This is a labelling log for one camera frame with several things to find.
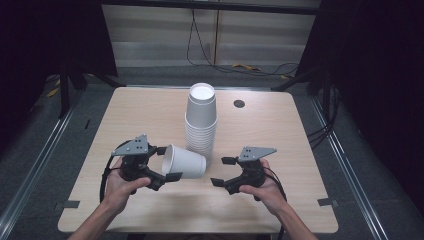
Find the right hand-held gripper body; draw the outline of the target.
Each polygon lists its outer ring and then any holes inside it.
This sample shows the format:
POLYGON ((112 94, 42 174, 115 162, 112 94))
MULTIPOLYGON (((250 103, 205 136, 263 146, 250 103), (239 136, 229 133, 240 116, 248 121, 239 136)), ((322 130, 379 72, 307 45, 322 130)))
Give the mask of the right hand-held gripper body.
POLYGON ((260 159, 276 152, 275 148, 245 146, 238 157, 242 173, 240 176, 224 181, 224 188, 230 195, 238 193, 242 185, 260 187, 265 182, 265 170, 260 159))

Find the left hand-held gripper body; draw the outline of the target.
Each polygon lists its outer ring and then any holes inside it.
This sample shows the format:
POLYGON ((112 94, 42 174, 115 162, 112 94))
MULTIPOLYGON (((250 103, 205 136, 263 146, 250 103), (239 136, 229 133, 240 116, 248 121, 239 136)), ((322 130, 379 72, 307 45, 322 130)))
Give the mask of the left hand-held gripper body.
POLYGON ((142 134, 119 145, 111 155, 122 157, 120 175, 125 181, 148 177, 151 180, 148 188, 158 191, 165 184, 165 177, 148 167, 150 157, 157 155, 157 148, 149 144, 146 134, 142 134))

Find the single white disposable cup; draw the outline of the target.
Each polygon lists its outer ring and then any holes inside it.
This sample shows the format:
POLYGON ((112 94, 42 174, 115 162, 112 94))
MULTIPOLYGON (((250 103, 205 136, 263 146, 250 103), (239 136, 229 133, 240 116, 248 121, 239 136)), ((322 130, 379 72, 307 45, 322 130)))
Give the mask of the single white disposable cup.
POLYGON ((162 161, 162 173, 181 173, 183 179, 201 178, 206 170, 206 158, 198 153, 169 145, 162 161))

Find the stack of white cups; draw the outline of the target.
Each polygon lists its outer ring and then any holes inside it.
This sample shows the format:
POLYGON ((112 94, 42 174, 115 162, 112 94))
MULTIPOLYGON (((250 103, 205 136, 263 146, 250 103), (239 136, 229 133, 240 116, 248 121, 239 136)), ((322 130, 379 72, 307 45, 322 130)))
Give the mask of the stack of white cups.
POLYGON ((217 128, 215 89, 207 83, 196 83, 189 89, 185 113, 186 148, 212 163, 217 128))

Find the person's right hand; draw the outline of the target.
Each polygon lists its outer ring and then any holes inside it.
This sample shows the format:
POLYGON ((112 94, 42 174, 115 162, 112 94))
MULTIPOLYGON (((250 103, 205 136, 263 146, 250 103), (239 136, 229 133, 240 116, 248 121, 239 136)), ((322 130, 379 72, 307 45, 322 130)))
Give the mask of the person's right hand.
MULTIPOLYGON (((262 158, 260 162, 265 173, 268 176, 272 175, 268 161, 262 158)), ((279 217, 283 208, 287 205, 287 201, 284 199, 278 184, 268 176, 260 187, 242 185, 239 187, 239 191, 259 198, 272 215, 279 217)))

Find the person's left hand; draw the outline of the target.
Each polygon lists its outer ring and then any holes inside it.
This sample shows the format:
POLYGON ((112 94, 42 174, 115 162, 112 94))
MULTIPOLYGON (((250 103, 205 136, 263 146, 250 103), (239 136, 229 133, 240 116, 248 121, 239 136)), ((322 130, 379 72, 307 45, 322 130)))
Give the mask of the person's left hand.
POLYGON ((120 214, 126 207, 130 195, 151 183, 148 177, 133 181, 125 181, 120 175, 122 158, 114 164, 106 182, 106 192, 102 203, 115 215, 120 214))

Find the black stand leg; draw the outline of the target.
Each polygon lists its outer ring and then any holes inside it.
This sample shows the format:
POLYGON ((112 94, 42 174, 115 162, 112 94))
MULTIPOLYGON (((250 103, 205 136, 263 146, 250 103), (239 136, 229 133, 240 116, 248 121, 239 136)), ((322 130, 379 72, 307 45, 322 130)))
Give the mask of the black stand leg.
POLYGON ((85 90, 87 81, 83 72, 70 63, 63 63, 60 70, 60 118, 63 118, 70 109, 69 83, 72 83, 76 90, 85 90))
POLYGON ((290 80, 288 80, 286 83, 282 85, 272 87, 271 90, 275 92, 284 92, 290 87, 298 83, 304 83, 304 82, 310 81, 319 72, 319 70, 320 70, 320 67, 311 68, 310 70, 306 72, 297 74, 295 77, 291 78, 290 80))

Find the thin metal pole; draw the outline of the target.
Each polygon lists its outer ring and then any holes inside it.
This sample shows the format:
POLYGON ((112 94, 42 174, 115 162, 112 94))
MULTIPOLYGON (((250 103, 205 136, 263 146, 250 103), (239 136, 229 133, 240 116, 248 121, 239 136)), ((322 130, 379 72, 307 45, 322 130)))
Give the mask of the thin metal pole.
POLYGON ((213 38, 213 65, 217 63, 218 45, 219 45, 219 25, 220 25, 220 10, 215 11, 214 22, 214 38, 213 38))

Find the black curtain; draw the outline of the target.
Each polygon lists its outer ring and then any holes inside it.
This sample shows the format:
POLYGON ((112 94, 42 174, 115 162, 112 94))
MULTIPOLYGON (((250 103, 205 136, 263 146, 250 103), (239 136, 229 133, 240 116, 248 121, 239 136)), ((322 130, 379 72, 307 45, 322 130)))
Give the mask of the black curtain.
POLYGON ((321 0, 299 70, 316 66, 424 214, 424 0, 321 0))
POLYGON ((0 0, 0 152, 62 69, 118 75, 102 0, 0 0))

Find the metal floor rail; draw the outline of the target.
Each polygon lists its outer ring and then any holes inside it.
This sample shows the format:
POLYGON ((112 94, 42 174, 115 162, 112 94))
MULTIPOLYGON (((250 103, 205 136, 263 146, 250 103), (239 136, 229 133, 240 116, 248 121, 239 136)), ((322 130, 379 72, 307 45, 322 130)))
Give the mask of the metal floor rail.
POLYGON ((330 129, 330 124, 324 117, 324 109, 321 103, 317 97, 311 97, 311 103, 318 117, 320 125, 324 129, 324 136, 332 148, 332 151, 340 165, 340 168, 347 180, 355 201, 361 211, 362 216, 364 217, 365 222, 367 223, 368 228, 370 229, 374 240, 389 240, 380 218, 376 213, 375 208, 372 206, 366 192, 364 191, 363 186, 360 183, 359 178, 354 171, 336 132, 330 129))
POLYGON ((64 114, 59 96, 41 97, 0 154, 0 240, 14 228, 82 96, 72 96, 64 114))

